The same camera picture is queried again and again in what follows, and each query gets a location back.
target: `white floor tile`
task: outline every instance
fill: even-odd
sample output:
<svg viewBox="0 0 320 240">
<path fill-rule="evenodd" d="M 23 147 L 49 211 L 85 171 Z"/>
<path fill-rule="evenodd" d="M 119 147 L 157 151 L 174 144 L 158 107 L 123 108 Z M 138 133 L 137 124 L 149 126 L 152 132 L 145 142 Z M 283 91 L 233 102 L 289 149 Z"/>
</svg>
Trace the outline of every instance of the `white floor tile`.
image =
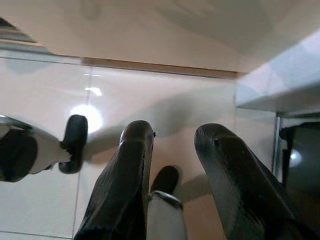
<svg viewBox="0 0 320 240">
<path fill-rule="evenodd" d="M 88 155 L 96 155 L 80 172 L 75 229 L 80 226 L 97 177 L 116 151 L 122 130 L 134 120 L 146 120 L 157 134 L 150 182 L 162 167 L 178 166 L 182 180 L 176 196 L 185 203 L 189 239 L 222 239 L 219 216 L 195 151 L 194 134 L 205 123 L 234 129 L 235 82 L 138 71 L 131 76 L 127 71 L 98 70 L 92 72 L 95 76 L 91 87 L 99 88 L 102 95 L 91 93 L 89 105 L 100 112 L 102 127 L 91 135 L 95 140 L 86 148 Z M 192 219 L 196 213 L 197 224 Z"/>
<path fill-rule="evenodd" d="M 1 240 L 65 240 L 70 238 L 50 237 L 43 235 L 28 235 L 21 233 L 0 232 Z"/>
<path fill-rule="evenodd" d="M 235 134 L 242 138 L 259 160 L 271 170 L 273 162 L 274 112 L 237 108 Z"/>
<path fill-rule="evenodd" d="M 17 117 L 62 139 L 74 107 L 86 103 L 87 67 L 0 59 L 0 114 Z M 0 231 L 70 238 L 78 174 L 53 171 L 0 182 Z"/>
</svg>

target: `tiled floor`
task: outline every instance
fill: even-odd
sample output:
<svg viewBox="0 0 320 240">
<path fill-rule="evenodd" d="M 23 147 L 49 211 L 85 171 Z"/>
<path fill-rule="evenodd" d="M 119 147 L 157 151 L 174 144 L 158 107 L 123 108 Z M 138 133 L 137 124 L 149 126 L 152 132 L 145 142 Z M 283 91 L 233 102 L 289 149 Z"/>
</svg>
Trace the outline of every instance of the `tiled floor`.
<svg viewBox="0 0 320 240">
<path fill-rule="evenodd" d="M 271 166 L 274 114 L 236 110 L 235 81 L 14 59 L 0 63 L 1 114 L 62 139 L 71 113 L 85 113 L 92 132 L 80 173 L 64 175 L 55 167 L 18 183 L 0 182 L 0 239 L 71 239 L 124 126 L 134 120 L 150 122 L 157 133 L 150 181 L 166 165 L 180 168 L 175 195 L 184 203 L 189 240 L 224 238 L 194 148 L 197 127 L 227 126 Z"/>
</svg>

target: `black rubber foot cap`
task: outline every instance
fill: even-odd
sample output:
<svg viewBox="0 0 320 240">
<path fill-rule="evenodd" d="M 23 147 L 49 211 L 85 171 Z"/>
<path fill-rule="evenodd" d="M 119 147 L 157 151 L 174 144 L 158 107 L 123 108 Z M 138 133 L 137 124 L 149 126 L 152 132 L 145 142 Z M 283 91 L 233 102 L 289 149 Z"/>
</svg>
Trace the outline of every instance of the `black rubber foot cap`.
<svg viewBox="0 0 320 240">
<path fill-rule="evenodd" d="M 75 174 L 82 166 L 82 152 L 87 142 L 88 120 L 85 116 L 72 115 L 65 128 L 62 149 L 71 154 L 70 162 L 60 162 L 59 169 L 64 174 Z"/>
<path fill-rule="evenodd" d="M 179 172 L 174 166 L 165 166 L 160 170 L 151 186 L 151 192 L 162 191 L 172 195 L 179 181 Z"/>
</svg>

